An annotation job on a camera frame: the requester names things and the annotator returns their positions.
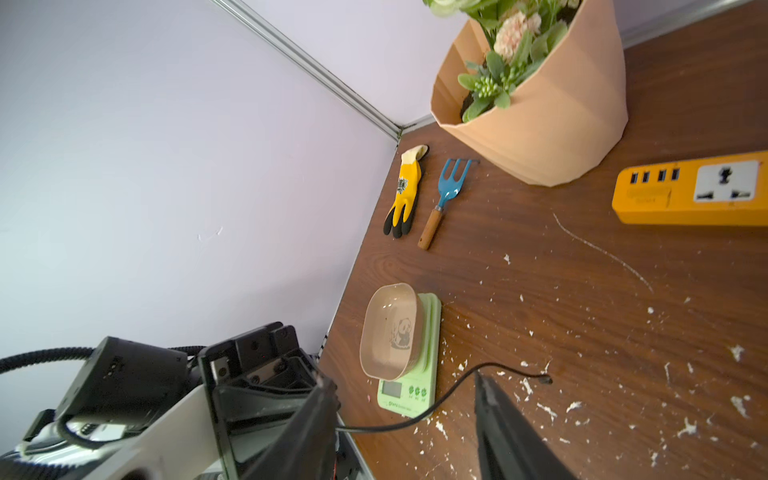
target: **tabletop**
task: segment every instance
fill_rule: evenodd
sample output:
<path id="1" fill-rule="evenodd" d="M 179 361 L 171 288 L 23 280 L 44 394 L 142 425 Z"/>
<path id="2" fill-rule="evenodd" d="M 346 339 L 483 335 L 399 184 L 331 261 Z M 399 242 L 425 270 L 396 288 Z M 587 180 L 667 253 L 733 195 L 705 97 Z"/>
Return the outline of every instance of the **tabletop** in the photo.
<path id="1" fill-rule="evenodd" d="M 380 286 L 442 301 L 437 396 L 496 361 L 550 386 L 492 375 L 579 478 L 765 478 L 768 230 L 624 225 L 625 167 L 768 149 L 768 2 L 628 49 L 624 137 L 570 184 L 533 187 L 433 124 L 404 135 L 319 366 L 348 425 L 402 417 L 376 404 L 359 341 Z M 418 144 L 412 232 L 384 236 L 399 155 Z M 416 244 L 448 158 L 477 158 L 428 251 Z M 354 435 L 377 478 L 480 478 L 473 382 L 427 425 Z M 437 429 L 437 423 L 444 432 Z"/>

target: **green kitchen scale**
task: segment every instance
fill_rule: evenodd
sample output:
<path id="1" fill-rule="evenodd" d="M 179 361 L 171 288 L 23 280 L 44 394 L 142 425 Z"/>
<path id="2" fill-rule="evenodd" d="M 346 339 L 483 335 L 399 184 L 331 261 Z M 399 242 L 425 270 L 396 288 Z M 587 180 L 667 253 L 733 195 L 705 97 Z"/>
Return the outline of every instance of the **green kitchen scale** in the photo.
<path id="1" fill-rule="evenodd" d="M 437 351 L 440 343 L 440 299 L 434 293 L 420 293 L 424 306 L 424 330 L 419 360 L 410 372 L 394 382 L 379 380 L 376 400 L 383 409 L 415 417 L 435 403 Z"/>

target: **flower pot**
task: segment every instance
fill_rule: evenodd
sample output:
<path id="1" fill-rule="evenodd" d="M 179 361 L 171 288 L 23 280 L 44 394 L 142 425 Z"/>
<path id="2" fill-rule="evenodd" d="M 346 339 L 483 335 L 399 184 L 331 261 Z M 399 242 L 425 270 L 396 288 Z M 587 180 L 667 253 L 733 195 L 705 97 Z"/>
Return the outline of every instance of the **flower pot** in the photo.
<path id="1" fill-rule="evenodd" d="M 509 108 L 463 124 L 469 93 L 456 80 L 465 61 L 490 50 L 470 20 L 453 42 L 432 87 L 440 127 L 527 184 L 563 184 L 596 167 L 627 124 L 624 49 L 612 0 L 584 0 L 568 33 L 544 64 L 517 87 Z"/>

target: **gardening glove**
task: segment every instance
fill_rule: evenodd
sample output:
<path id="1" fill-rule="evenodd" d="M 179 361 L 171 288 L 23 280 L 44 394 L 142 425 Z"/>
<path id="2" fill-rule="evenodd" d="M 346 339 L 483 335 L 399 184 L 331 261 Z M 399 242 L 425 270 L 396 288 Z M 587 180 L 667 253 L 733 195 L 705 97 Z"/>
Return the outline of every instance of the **gardening glove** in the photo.
<path id="1" fill-rule="evenodd" d="M 419 160 L 424 158 L 428 151 L 428 146 L 419 145 L 401 155 L 402 163 L 397 179 L 397 195 L 395 195 L 395 203 L 384 222 L 385 235 L 389 235 L 391 230 L 395 238 L 400 238 L 411 231 L 415 216 L 416 194 L 418 193 L 419 181 L 422 179 L 422 168 L 419 166 Z"/>

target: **artificial flower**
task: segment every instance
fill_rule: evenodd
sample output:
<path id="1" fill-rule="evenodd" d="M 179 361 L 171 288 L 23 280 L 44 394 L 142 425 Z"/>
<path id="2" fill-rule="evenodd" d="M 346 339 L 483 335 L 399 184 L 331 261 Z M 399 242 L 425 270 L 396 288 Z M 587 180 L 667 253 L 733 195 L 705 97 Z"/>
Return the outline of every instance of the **artificial flower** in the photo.
<path id="1" fill-rule="evenodd" d="M 523 34 L 530 30 L 534 35 L 538 35 L 541 27 L 541 17 L 534 13 L 530 18 L 526 18 L 523 12 L 517 12 L 512 17 L 504 20 L 502 27 L 496 35 L 496 43 L 493 50 L 504 58 L 507 63 L 515 55 Z"/>

